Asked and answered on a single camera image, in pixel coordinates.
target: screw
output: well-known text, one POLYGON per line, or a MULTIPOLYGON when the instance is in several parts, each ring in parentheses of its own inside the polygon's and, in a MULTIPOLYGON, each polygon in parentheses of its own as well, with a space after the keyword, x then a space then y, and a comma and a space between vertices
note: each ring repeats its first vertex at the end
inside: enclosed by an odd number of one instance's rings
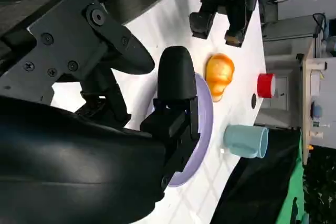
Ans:
POLYGON ((162 188, 165 188, 165 187, 167 186, 168 182, 169 182, 169 178, 166 177, 166 176, 164 176, 164 177, 162 178, 162 181, 161 181, 161 187, 162 187, 162 188))
POLYGON ((24 70, 31 72, 34 70, 35 66, 31 61, 27 61, 24 65, 23 65, 24 70))
POLYGON ((51 34, 44 33, 41 35, 41 41, 44 45, 50 46, 51 44, 54 43, 54 38, 52 37, 51 34))
POLYGON ((125 47, 125 46, 127 46, 127 44, 128 44, 128 39, 126 38, 126 37, 122 37, 122 39, 121 39, 121 43, 122 43, 122 45, 125 47))
POLYGON ((50 77, 55 77, 57 75, 57 70, 56 68, 49 68, 47 73, 50 77))
POLYGON ((74 60, 71 60, 68 62, 68 68, 70 71, 75 72, 78 69, 78 63, 75 62, 74 60))
POLYGON ((99 9, 94 9, 91 13, 91 17, 92 17, 92 21, 98 26, 103 25, 105 22, 105 15, 99 9))

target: lavender plate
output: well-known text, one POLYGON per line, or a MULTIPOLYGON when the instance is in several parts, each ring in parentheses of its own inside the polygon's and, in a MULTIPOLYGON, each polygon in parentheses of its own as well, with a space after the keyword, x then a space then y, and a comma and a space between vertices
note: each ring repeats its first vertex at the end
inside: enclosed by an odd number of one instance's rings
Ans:
MULTIPOLYGON (((209 91, 208 85, 203 77, 196 73, 196 87, 198 96, 198 132, 201 134, 201 138, 193 152, 190 156, 189 161, 184 167, 183 172, 176 172, 169 182, 170 187, 182 186, 185 184, 199 169, 206 151, 208 149, 212 126, 214 122, 214 109, 212 103, 211 93, 209 91)), ((155 90, 155 95, 153 99, 157 97, 157 90, 155 90)), ((147 115, 153 112, 154 105, 153 99, 148 107, 147 115)))

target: white table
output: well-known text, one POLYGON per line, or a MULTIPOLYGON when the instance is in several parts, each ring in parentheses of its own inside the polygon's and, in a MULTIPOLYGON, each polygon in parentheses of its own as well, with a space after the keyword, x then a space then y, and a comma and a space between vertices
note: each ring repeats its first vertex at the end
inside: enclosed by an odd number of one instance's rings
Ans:
MULTIPOLYGON (((195 71, 204 75, 206 60, 216 52, 228 55, 235 64, 232 83, 220 102, 214 104, 214 125, 206 157, 195 176, 178 188, 167 188, 165 197, 140 224, 210 223, 225 184, 239 161, 223 147, 223 134, 228 124, 253 125, 262 99, 251 108, 251 97, 257 92, 257 77, 265 72, 264 50, 258 5, 251 18, 242 48, 225 45, 229 26, 227 16, 216 15, 208 40, 192 37, 188 15, 198 11, 200 0, 160 0, 150 10, 127 24, 144 44, 155 61, 155 70, 143 76, 114 71, 132 119, 128 127, 138 129, 144 119, 156 85, 162 51, 173 45, 185 46, 193 58, 195 71)), ((54 106, 75 111, 84 101, 80 86, 75 83, 56 84, 54 106)))

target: wall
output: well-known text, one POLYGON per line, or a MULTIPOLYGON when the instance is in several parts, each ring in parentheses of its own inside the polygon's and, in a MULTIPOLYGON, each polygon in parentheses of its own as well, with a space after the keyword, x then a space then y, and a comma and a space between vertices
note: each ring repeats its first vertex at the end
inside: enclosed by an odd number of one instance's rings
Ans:
POLYGON ((287 19, 325 13, 327 18, 336 17, 335 0, 288 0, 278 3, 278 19, 287 19))
POLYGON ((328 63, 327 71, 324 71, 324 80, 321 80, 320 95, 312 98, 323 109, 321 124, 330 124, 330 128, 314 128, 323 131, 323 139, 313 138, 311 143, 330 148, 336 148, 336 58, 321 59, 328 63))

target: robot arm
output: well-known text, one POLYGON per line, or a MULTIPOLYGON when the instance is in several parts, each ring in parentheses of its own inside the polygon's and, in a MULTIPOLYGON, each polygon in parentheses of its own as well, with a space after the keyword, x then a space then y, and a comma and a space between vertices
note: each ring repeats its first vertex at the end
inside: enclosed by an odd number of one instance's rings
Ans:
POLYGON ((154 62, 99 0, 57 0, 1 43, 0 222, 148 215, 200 138, 189 52, 165 49, 155 110, 134 131, 123 128, 130 115, 110 68, 144 74, 154 62), (76 113, 50 107, 56 81, 80 82, 86 104, 76 113))

